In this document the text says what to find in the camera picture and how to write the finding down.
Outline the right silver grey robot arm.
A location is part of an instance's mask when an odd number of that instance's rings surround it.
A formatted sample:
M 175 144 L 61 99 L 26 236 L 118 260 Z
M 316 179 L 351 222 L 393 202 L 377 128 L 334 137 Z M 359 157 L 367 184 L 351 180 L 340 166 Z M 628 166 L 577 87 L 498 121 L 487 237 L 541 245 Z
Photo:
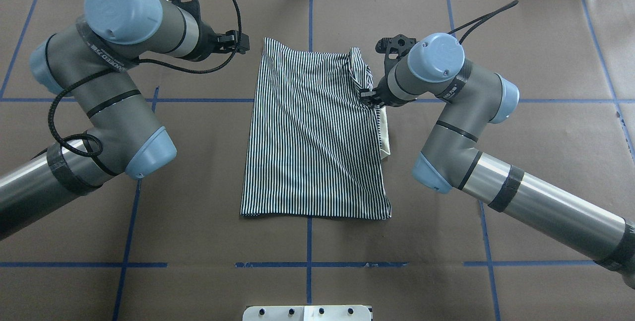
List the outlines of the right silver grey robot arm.
M 505 124 L 521 100 L 501 73 L 471 59 L 448 32 L 380 38 L 383 76 L 361 90 L 369 106 L 399 108 L 429 95 L 442 103 L 411 173 L 438 192 L 461 191 L 617 273 L 634 287 L 634 221 L 529 172 L 484 147 L 492 125 Z

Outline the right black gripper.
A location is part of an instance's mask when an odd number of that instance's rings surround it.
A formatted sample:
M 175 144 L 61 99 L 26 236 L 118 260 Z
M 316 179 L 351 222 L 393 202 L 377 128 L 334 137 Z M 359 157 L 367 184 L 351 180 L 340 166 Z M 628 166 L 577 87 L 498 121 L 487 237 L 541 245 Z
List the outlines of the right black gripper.
M 415 100 L 415 98 L 403 92 L 398 85 L 390 87 L 389 77 L 393 68 L 406 57 L 410 49 L 417 43 L 417 39 L 397 35 L 393 38 L 382 38 L 375 45 L 379 54 L 384 54 L 384 76 L 374 89 L 360 89 L 361 103 L 372 109 L 380 109 L 383 106 L 398 108 Z

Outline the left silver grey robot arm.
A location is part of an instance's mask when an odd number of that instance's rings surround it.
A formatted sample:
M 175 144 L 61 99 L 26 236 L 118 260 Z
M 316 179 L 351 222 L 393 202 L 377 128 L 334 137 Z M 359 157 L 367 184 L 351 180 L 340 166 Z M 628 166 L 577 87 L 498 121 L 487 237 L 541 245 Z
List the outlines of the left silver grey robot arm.
M 157 64 L 145 52 L 199 62 L 245 54 L 242 27 L 224 34 L 200 18 L 199 0 L 84 0 L 82 16 L 30 55 L 35 79 L 55 95 L 47 123 L 54 144 L 1 179 L 7 238 L 122 173 L 147 177 L 177 150 L 128 72 Z

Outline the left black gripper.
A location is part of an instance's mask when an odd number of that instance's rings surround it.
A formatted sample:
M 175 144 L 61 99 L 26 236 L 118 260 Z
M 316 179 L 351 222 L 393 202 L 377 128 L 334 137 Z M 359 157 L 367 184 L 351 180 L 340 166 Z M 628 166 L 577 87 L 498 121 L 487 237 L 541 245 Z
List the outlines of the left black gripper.
M 218 48 L 219 54 L 241 54 L 250 50 L 248 35 L 241 31 L 218 34 L 201 20 L 199 0 L 168 0 L 179 8 L 185 23 L 181 42 L 168 52 L 175 58 L 199 62 L 207 59 Z

